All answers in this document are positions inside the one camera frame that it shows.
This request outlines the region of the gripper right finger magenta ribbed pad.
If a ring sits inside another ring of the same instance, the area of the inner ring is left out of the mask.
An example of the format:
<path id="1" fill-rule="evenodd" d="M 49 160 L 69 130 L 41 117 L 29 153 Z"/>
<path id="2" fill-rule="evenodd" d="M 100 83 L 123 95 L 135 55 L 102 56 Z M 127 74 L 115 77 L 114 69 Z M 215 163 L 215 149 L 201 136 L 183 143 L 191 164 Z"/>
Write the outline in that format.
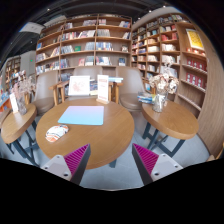
<path id="1" fill-rule="evenodd" d="M 135 143 L 132 144 L 132 155 L 144 185 L 182 169 L 182 166 L 167 154 L 158 155 Z"/>

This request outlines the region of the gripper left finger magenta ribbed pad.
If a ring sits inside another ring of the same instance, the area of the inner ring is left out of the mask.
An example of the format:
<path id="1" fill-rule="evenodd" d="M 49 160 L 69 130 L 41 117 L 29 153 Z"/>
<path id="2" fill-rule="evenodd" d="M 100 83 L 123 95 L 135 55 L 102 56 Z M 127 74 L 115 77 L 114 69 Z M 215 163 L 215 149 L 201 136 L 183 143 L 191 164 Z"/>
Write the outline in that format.
<path id="1" fill-rule="evenodd" d="M 90 145 L 86 144 L 65 156 L 54 156 L 42 166 L 42 169 L 79 185 L 86 169 L 90 154 Z"/>

